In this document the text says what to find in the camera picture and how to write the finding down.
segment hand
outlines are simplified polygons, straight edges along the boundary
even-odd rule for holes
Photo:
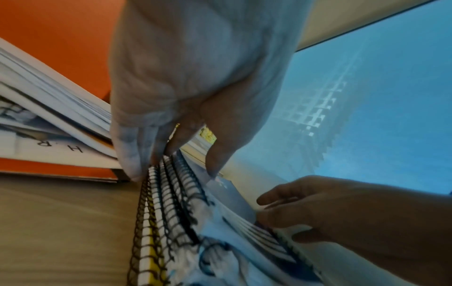
[[[452,198],[401,188],[308,176],[257,199],[258,221],[304,224],[299,243],[338,243],[420,285],[452,285]]]
[[[216,176],[267,120],[310,2],[127,1],[109,58],[124,171],[140,180],[151,153],[157,164],[207,124],[217,141],[206,168]]]

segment notebook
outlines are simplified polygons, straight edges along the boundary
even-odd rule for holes
[[[108,103],[0,39],[0,172],[129,180],[110,123]]]
[[[232,182],[178,151],[141,186],[127,285],[323,285],[291,244],[256,222]]]

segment orange folder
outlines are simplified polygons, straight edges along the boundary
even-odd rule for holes
[[[0,37],[104,99],[108,46],[124,2],[1,0]]]

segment table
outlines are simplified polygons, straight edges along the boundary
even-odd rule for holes
[[[0,175],[0,285],[123,286],[139,185]]]

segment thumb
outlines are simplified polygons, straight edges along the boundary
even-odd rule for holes
[[[332,239],[320,232],[318,229],[310,229],[296,233],[292,240],[298,243],[332,242]]]
[[[236,148],[217,139],[206,155],[206,170],[209,176],[216,177],[236,151]]]

